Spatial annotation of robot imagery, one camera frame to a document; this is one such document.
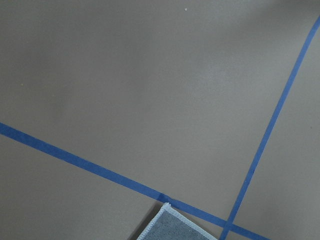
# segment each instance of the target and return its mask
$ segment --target white stitched edge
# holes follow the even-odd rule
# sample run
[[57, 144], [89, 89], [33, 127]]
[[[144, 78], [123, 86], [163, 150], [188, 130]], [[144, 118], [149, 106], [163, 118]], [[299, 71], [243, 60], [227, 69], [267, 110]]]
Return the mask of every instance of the white stitched edge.
[[190, 228], [196, 230], [197, 232], [199, 232], [201, 235], [203, 235], [205, 238], [209, 239], [209, 240], [217, 240], [215, 237], [213, 237], [212, 235], [210, 235], [208, 232], [206, 232], [205, 230], [203, 230], [201, 227], [199, 227], [198, 225], [196, 225], [195, 223], [193, 223], [192, 221], [190, 221], [189, 219], [187, 219], [185, 216], [181, 215], [178, 211], [174, 210], [172, 207], [170, 207], [170, 205], [165, 209], [168, 213], [172, 214], [173, 216], [175, 216], [176, 218], [178, 218], [180, 221], [182, 221], [183, 223], [185, 223], [186, 225], [188, 225]]
[[161, 217], [161, 215], [168, 210], [168, 208], [170, 208], [170, 204], [169, 203], [165, 203], [160, 211], [155, 215], [155, 217], [151, 220], [151, 222], [149, 222], [149, 224], [146, 226], [146, 228], [143, 230], [143, 232], [139, 235], [139, 237], [136, 240], [143, 240], [146, 235], [148, 234], [148, 232], [151, 230], [151, 228], [155, 225], [155, 223], [157, 222], [157, 220]]

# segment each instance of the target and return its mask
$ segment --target gray fabric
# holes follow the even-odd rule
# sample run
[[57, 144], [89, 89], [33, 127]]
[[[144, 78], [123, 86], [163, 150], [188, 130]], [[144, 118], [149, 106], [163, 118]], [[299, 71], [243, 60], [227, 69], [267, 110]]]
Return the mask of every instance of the gray fabric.
[[208, 240], [208, 238], [165, 211], [144, 240]]

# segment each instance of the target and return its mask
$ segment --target gray floor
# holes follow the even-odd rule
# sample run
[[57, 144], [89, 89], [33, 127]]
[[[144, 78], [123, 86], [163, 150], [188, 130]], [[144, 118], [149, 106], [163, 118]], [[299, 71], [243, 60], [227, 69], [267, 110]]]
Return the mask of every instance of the gray floor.
[[[319, 14], [318, 0], [4, 1], [0, 122], [227, 219]], [[235, 219], [270, 239], [320, 235], [319, 55], [317, 33]], [[1, 239], [134, 240], [160, 208], [0, 149]]]

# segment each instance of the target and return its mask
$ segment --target blue line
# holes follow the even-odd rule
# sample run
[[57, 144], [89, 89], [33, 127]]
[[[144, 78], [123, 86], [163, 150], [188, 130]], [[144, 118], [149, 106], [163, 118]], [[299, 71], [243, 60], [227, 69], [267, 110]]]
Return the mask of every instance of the blue line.
[[[16, 130], [8, 125], [5, 125], [3, 123], [0, 122], [0, 134], [16, 140], [22, 144], [25, 144], [29, 147], [32, 147], [36, 150], [39, 150], [43, 153], [46, 153], [48, 155], [51, 155], [55, 158], [58, 158], [60, 160], [63, 160], [69, 164], [75, 165], [81, 169], [84, 169], [86, 171], [89, 171], [90, 173], [96, 174], [100, 177], [103, 177], [105, 179], [108, 179], [114, 183], [120, 184], [124, 187], [127, 187], [129, 189], [132, 189], [138, 193], [141, 193], [143, 195], [146, 195], [152, 199], [155, 199], [157, 201], [160, 201], [162, 203], [170, 203], [174, 208], [182, 210], [188, 214], [191, 214], [195, 217], [198, 217], [200, 219], [203, 219], [207, 222], [210, 222], [212, 224], [215, 224], [217, 226], [220, 227], [224, 227], [226, 224], [226, 221], [214, 216], [210, 213], [207, 213], [203, 210], [200, 210], [194, 206], [191, 206], [189, 204], [186, 204], [182, 201], [173, 199], [171, 197], [169, 197], [168, 195], [165, 195], [157, 190], [154, 190], [148, 186], [145, 186], [139, 182], [136, 182], [132, 179], [129, 179], [125, 176], [122, 176], [116, 172], [113, 172], [111, 170], [108, 170], [102, 166], [99, 166], [93, 162], [90, 162], [88, 160], [85, 160], [81, 157], [78, 157], [76, 155], [73, 155], [72, 153], [69, 153], [65, 150], [62, 150], [56, 146], [53, 146], [49, 143], [46, 143], [40, 139], [37, 139], [33, 136], [30, 136], [22, 131]], [[255, 236], [255, 238], [252, 239], [261, 239], [261, 240], [268, 240], [265, 237], [262, 237], [256, 233], [253, 233], [249, 230], [246, 230], [244, 228], [241, 228], [239, 226], [234, 225], [233, 226], [234, 229], [236, 231], [238, 231], [239, 229], [240, 234], [250, 238], [251, 236]]]
[[263, 138], [262, 138], [262, 140], [260, 142], [260, 145], [259, 145], [259, 147], [258, 147], [258, 149], [256, 151], [256, 154], [255, 154], [255, 156], [253, 158], [253, 161], [251, 163], [249, 171], [248, 171], [248, 173], [247, 173], [247, 175], [245, 177], [245, 180], [244, 180], [244, 182], [242, 184], [241, 190], [240, 190], [240, 192], [239, 192], [239, 194], [238, 194], [238, 196], [237, 196], [237, 198], [235, 200], [235, 203], [234, 203], [233, 208], [231, 210], [231, 213], [230, 213], [230, 215], [228, 217], [228, 220], [227, 220], [227, 222], [226, 222], [226, 224], [225, 224], [225, 226], [223, 228], [223, 231], [222, 231], [222, 233], [220, 235], [219, 240], [225, 240], [227, 235], [228, 235], [228, 232], [232, 229], [233, 222], [234, 222], [235, 217], [236, 217], [236, 215], [238, 213], [239, 207], [240, 207], [240, 205], [241, 205], [241, 203], [242, 203], [242, 201], [243, 201], [243, 199], [245, 197], [246, 191], [247, 191], [247, 189], [249, 187], [249, 184], [250, 184], [250, 181], [251, 181], [251, 179], [252, 179], [252, 177], [253, 177], [253, 175], [255, 173], [255, 170], [257, 168], [257, 165], [259, 163], [261, 155], [264, 152], [264, 149], [265, 149], [265, 147], [267, 145], [267, 142], [268, 142], [268, 139], [269, 139], [269, 137], [271, 135], [271, 132], [272, 132], [272, 130], [273, 130], [275, 124], [276, 124], [276, 121], [277, 121], [277, 118], [278, 118], [278, 116], [280, 114], [280, 111], [281, 111], [281, 109], [282, 109], [282, 107], [283, 107], [283, 105], [284, 105], [284, 103], [286, 101], [286, 98], [287, 98], [288, 94], [289, 94], [290, 88], [291, 88], [292, 84], [294, 83], [294, 80], [295, 80], [295, 78], [296, 78], [296, 76], [298, 74], [299, 68], [300, 68], [300, 66], [301, 66], [301, 64], [302, 64], [302, 62], [304, 60], [306, 52], [307, 52], [307, 50], [308, 50], [308, 48], [310, 46], [310, 43], [311, 43], [312, 39], [314, 38], [314, 36], [316, 34], [319, 26], [320, 26], [320, 16], [315, 21], [315, 23], [312, 26], [308, 36], [306, 37], [306, 40], [305, 40], [305, 42], [304, 42], [304, 44], [302, 46], [302, 49], [300, 51], [300, 54], [299, 54], [298, 58], [297, 58], [297, 60], [296, 60], [296, 62], [294, 64], [294, 67], [293, 67], [293, 69], [291, 71], [289, 79], [286, 82], [286, 85], [285, 85], [285, 87], [283, 89], [281, 97], [280, 97], [280, 99], [279, 99], [279, 101], [278, 101], [278, 103], [277, 103], [277, 105], [276, 105], [276, 107], [274, 109], [274, 112], [272, 114], [270, 122], [269, 122], [269, 124], [268, 124], [268, 126], [267, 126], [267, 128], [265, 130]]

